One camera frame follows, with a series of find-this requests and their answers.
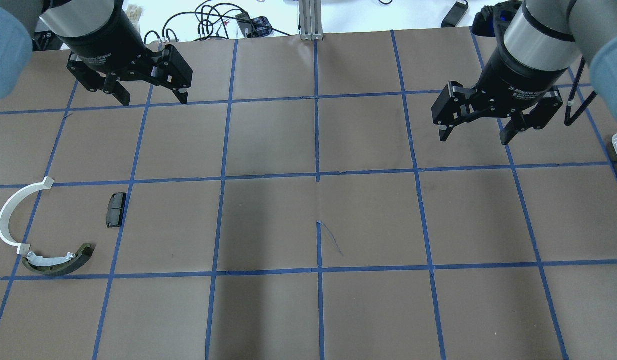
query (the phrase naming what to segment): white plastic arc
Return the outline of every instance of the white plastic arc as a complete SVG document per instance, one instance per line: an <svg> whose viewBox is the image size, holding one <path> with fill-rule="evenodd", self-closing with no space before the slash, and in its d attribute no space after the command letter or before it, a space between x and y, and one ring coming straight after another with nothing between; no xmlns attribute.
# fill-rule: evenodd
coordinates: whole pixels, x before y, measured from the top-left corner
<svg viewBox="0 0 617 360"><path fill-rule="evenodd" d="M50 189L53 186L53 183L54 180L46 176L42 182L30 184L29 186L20 189L18 192L14 193L8 201L6 201L4 207L2 207L2 210L0 211L0 238L2 238L2 241L10 246L16 247L18 255L27 254L31 248L31 245L19 243L13 239L11 230L9 229L11 215L13 215L14 210L16 210L18 205L20 205L24 199L39 191L46 191Z"/></svg>

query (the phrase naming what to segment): black power adapter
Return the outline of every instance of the black power adapter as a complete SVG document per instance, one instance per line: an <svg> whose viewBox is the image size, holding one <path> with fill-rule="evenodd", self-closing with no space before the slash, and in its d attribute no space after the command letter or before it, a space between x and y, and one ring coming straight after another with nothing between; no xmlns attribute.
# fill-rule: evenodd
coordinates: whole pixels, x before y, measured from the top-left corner
<svg viewBox="0 0 617 360"><path fill-rule="evenodd" d="M464 15L467 13L468 10L468 1L466 2L466 4L462 2L455 2L455 5L451 7L450 11L448 12L448 14L446 14L446 17L441 22L441 27L454 28L460 22L460 20L464 18Z"/></svg>

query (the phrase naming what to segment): robotic arm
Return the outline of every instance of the robotic arm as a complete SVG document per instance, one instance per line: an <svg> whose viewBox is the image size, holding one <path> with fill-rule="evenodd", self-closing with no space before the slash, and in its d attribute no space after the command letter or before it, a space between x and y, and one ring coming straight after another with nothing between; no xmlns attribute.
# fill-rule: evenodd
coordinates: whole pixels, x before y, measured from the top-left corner
<svg viewBox="0 0 617 360"><path fill-rule="evenodd" d="M500 133L503 145L530 128L544 129L563 105L555 82L580 51L592 86L617 120L617 0L511 0L485 7L472 30L495 37L497 49L477 84L451 81L435 101L441 141L482 117L510 118Z"/></svg>
<svg viewBox="0 0 617 360"><path fill-rule="evenodd" d="M88 91L103 91L127 107L120 84L143 80L188 100L193 70L173 45L153 52L122 10L123 0L0 0L0 99L9 95L32 54L41 19L71 49L67 69Z"/></svg>

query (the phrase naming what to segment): white floor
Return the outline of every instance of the white floor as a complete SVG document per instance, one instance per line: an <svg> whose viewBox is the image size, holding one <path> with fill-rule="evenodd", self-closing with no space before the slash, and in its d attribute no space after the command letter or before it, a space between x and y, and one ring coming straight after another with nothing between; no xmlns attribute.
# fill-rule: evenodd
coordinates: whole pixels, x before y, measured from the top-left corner
<svg viewBox="0 0 617 360"><path fill-rule="evenodd" d="M149 30L162 33L164 23L179 12L194 11L203 0L125 0L143 8L139 19L142 36ZM299 10L295 0L211 0L208 4L233 3L245 9L251 18L266 16L272 27L288 34L298 34ZM499 0L469 0L468 13L459 27L470 27L475 14L485 5ZM439 28L455 0L393 0L382 5L378 0L322 0L322 27L325 33L379 32L382 30ZM169 23L181 41L198 38L194 14L179 16ZM235 20L229 23L229 37L238 37Z"/></svg>

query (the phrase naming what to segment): dark green curved object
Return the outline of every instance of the dark green curved object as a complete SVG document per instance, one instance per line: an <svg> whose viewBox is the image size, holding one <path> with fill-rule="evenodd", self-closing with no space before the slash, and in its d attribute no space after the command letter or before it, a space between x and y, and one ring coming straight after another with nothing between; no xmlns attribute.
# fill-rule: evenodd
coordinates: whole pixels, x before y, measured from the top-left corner
<svg viewBox="0 0 617 360"><path fill-rule="evenodd" d="M96 247L93 244L84 243L75 253L75 257L67 262L64 262L64 264L53 266L35 266L29 263L26 256L22 256L22 264L35 274L44 276L64 276L76 271L86 264L87 261L91 259L91 256L93 256L93 251L95 248Z"/></svg>

